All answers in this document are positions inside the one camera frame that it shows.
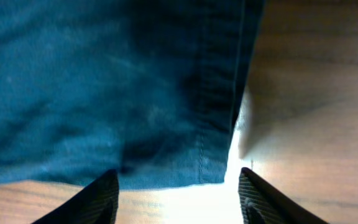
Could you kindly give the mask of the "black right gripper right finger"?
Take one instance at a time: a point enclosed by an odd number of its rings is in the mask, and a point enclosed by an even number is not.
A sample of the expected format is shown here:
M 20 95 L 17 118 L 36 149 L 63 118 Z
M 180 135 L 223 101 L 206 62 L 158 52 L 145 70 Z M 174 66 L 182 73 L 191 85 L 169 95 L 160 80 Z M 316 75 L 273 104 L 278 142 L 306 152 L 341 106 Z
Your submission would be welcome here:
M 328 224 L 249 168 L 241 169 L 238 193 L 245 224 Z

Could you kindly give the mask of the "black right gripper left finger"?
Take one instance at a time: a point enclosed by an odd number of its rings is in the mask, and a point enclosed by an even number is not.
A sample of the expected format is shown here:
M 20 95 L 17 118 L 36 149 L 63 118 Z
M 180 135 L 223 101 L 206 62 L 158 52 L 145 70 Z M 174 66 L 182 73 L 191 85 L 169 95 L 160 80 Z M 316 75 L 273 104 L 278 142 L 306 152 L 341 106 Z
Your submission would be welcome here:
M 34 224 L 115 224 L 118 200 L 117 172 L 109 170 Z

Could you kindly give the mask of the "navy blue shorts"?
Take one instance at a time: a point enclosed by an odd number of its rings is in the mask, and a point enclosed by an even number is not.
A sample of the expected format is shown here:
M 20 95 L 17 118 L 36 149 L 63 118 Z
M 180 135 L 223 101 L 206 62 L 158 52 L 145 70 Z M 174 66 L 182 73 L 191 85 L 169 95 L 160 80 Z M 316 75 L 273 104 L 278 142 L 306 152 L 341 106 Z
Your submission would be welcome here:
M 224 180 L 256 0 L 0 0 L 0 184 Z

